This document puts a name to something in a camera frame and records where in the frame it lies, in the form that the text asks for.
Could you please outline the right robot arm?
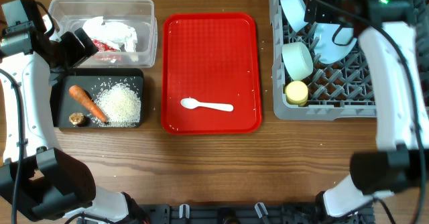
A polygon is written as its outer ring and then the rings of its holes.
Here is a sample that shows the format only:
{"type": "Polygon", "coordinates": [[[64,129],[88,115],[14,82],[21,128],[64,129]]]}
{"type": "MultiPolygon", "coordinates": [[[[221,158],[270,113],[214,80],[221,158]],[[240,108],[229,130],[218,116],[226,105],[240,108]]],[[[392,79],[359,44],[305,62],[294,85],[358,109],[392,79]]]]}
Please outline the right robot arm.
{"type": "Polygon", "coordinates": [[[414,218],[423,211],[428,181],[428,114],[418,71],[412,0],[308,0],[352,26],[365,56],[375,98],[375,152],[351,157],[349,175],[320,193],[324,222],[416,187],[414,218]]]}

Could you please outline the grey dishwasher rack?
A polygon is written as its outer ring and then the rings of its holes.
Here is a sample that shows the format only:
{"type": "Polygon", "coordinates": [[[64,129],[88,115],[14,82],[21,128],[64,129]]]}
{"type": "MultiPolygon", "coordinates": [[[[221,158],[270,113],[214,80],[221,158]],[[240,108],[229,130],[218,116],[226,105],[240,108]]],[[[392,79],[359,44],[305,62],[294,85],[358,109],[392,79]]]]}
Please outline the grey dishwasher rack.
{"type": "Polygon", "coordinates": [[[296,32],[281,8],[280,0],[269,0],[269,18],[273,28],[273,111],[283,120],[332,121],[341,117],[374,117],[376,115],[369,69],[357,44],[346,56],[326,64],[322,53],[320,23],[309,23],[296,32]],[[286,101],[285,89],[292,78],[282,58],[284,44],[302,42],[313,59],[313,72],[303,81],[308,87],[305,106],[286,101]]]}

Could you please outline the white rice pile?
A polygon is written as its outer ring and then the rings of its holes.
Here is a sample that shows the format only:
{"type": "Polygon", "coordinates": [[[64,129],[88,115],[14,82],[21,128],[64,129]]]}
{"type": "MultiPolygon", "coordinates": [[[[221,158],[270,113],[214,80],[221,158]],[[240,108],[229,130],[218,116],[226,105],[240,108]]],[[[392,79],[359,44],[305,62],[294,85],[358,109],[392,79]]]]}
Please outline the white rice pile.
{"type": "Polygon", "coordinates": [[[141,118],[141,97],[137,92],[137,84],[131,82],[135,78],[113,77],[102,78],[96,87],[96,93],[91,97],[96,106],[106,115],[108,122],[104,123],[92,113],[87,117],[97,127],[136,127],[141,118]]]}

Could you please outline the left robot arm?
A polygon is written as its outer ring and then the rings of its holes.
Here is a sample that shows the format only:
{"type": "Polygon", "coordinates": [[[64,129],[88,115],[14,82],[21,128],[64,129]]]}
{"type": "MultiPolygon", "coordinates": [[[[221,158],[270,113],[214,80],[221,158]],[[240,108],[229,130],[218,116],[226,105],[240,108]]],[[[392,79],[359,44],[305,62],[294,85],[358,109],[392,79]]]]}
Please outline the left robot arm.
{"type": "Polygon", "coordinates": [[[54,132],[48,90],[51,76],[97,53],[82,29],[52,40],[38,1],[2,5],[1,85],[7,140],[1,167],[1,196],[11,204],[12,222],[149,223],[149,215],[125,192],[95,184],[89,168],[64,153],[54,132]]]}

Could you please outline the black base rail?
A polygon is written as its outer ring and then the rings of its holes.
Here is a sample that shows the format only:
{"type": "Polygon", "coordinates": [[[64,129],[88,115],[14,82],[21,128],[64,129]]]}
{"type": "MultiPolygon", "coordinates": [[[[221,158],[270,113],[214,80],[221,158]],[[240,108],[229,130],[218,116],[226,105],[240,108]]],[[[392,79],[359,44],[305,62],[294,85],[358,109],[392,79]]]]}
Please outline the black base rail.
{"type": "Polygon", "coordinates": [[[307,223],[350,223],[375,224],[373,207],[364,207],[346,217],[324,216],[322,209],[314,203],[286,203],[266,205],[256,203],[247,206],[190,206],[182,204],[142,205],[146,220],[144,223],[163,224],[307,224],[307,223]]]}

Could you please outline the light blue plate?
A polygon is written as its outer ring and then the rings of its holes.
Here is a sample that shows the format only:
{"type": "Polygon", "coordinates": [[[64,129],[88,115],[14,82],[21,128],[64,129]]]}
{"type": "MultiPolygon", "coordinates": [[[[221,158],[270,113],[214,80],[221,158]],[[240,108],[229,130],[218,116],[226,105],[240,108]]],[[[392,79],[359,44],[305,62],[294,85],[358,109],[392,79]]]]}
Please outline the light blue plate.
{"type": "Polygon", "coordinates": [[[347,56],[357,43],[353,28],[339,24],[318,23],[313,36],[318,40],[314,53],[321,64],[332,64],[347,56]]]}

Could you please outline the light blue bowl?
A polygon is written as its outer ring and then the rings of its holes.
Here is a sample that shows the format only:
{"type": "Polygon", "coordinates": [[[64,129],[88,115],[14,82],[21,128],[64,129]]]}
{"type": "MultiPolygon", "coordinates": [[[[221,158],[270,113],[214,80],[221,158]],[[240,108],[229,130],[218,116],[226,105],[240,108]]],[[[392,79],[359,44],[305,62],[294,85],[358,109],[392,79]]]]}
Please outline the light blue bowl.
{"type": "Polygon", "coordinates": [[[298,32],[307,26],[304,21],[306,6],[303,0],[280,0],[284,15],[290,27],[298,32]]]}

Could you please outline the white tissue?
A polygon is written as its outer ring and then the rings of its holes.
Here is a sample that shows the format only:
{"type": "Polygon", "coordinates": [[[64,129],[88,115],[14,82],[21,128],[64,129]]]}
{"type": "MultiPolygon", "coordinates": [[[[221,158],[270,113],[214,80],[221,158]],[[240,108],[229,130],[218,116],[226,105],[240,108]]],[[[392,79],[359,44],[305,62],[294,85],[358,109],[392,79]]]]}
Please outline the white tissue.
{"type": "Polygon", "coordinates": [[[138,43],[134,27],[119,21],[105,21],[103,16],[85,21],[83,30],[92,40],[106,44],[116,51],[136,52],[138,43]]]}

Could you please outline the red strawberry snack wrapper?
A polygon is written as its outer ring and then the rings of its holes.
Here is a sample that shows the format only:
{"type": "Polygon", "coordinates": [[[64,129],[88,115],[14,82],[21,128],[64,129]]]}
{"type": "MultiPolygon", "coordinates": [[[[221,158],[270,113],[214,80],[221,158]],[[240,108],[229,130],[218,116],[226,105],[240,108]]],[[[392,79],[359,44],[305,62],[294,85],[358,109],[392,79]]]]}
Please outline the red strawberry snack wrapper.
{"type": "Polygon", "coordinates": [[[101,41],[92,39],[93,44],[98,48],[98,52],[95,54],[94,58],[97,60],[108,61],[115,63],[118,60],[121,60],[122,57],[112,54],[112,52],[119,52],[118,49],[111,47],[110,45],[103,43],[101,41]]]}

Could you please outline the white plastic spoon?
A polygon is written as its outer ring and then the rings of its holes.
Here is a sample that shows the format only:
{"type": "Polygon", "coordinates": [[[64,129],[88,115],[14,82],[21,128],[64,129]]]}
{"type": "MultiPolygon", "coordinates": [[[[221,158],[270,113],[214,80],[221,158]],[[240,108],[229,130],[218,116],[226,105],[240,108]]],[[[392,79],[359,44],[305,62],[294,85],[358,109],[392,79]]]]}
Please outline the white plastic spoon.
{"type": "Polygon", "coordinates": [[[234,106],[232,106],[231,104],[224,104],[224,103],[205,103],[205,102],[200,102],[197,101],[196,99],[193,98],[183,98],[180,101],[181,106],[183,106],[184,108],[187,109],[196,109],[199,107],[204,107],[204,108],[208,108],[208,109],[215,109],[215,110],[219,110],[219,111],[226,111],[226,112],[232,112],[234,110],[234,106]]]}

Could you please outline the orange carrot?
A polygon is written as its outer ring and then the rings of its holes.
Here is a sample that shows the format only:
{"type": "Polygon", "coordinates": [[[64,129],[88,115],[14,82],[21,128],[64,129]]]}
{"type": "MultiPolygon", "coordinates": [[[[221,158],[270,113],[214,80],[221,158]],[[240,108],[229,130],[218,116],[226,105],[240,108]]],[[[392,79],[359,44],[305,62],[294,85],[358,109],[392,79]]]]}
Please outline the orange carrot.
{"type": "Polygon", "coordinates": [[[69,90],[69,95],[77,102],[79,102],[86,110],[93,114],[97,119],[106,123],[107,116],[101,109],[91,100],[86,91],[78,85],[72,85],[69,90]]]}

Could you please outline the mint green bowl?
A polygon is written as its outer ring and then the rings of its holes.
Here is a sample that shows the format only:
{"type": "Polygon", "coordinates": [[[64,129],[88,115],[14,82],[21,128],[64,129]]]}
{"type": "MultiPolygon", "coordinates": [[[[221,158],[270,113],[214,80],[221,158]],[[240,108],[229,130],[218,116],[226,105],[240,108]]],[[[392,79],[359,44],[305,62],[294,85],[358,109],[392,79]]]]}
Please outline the mint green bowl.
{"type": "Polygon", "coordinates": [[[303,80],[312,74],[312,57],[309,49],[302,42],[284,44],[282,59],[292,80],[303,80]]]}

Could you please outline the clear plastic bin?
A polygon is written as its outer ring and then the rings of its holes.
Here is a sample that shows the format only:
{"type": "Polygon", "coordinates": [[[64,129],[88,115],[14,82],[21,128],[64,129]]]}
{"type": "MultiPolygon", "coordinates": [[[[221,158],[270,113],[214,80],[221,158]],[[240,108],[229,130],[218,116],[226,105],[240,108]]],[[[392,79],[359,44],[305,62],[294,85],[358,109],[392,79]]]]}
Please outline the clear plastic bin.
{"type": "Polygon", "coordinates": [[[82,28],[85,21],[103,16],[105,21],[119,21],[134,27],[138,43],[136,52],[112,52],[122,59],[115,63],[97,60],[95,55],[81,66],[150,68],[156,59],[158,27],[152,0],[52,0],[49,14],[59,27],[58,35],[82,28]]]}

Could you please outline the brown mushroom piece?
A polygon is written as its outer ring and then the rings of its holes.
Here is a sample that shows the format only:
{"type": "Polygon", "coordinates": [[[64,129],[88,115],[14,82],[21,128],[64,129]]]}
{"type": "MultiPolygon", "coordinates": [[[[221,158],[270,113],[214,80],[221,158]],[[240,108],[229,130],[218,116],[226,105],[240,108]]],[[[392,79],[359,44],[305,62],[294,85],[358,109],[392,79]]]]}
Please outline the brown mushroom piece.
{"type": "Polygon", "coordinates": [[[68,120],[74,126],[82,126],[86,123],[86,116],[83,113],[72,113],[68,120]]]}

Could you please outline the yellow plastic cup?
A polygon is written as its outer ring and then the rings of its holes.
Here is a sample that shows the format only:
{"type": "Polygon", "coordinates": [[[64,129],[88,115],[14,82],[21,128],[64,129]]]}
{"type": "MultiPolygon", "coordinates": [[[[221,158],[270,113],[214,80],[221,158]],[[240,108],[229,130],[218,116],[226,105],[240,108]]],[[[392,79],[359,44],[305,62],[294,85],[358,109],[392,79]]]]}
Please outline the yellow plastic cup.
{"type": "Polygon", "coordinates": [[[285,94],[289,104],[303,107],[308,100],[308,87],[302,81],[292,81],[285,87],[285,94]]]}

